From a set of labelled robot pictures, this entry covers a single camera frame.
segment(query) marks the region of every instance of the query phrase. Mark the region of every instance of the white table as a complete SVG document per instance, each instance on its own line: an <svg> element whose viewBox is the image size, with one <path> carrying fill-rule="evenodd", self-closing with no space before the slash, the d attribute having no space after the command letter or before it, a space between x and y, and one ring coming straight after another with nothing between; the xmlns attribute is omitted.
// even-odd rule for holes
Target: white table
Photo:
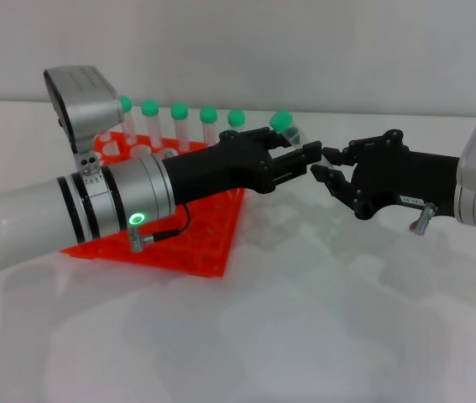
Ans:
<svg viewBox="0 0 476 403"><path fill-rule="evenodd" d="M476 124L296 118L333 147L400 128L411 149L450 155ZM50 104L0 102L0 192L73 170ZM248 194L222 279L61 254L4 270L0 403L474 403L476 228L439 217L418 238L417 216L360 222L307 175Z"/></svg>

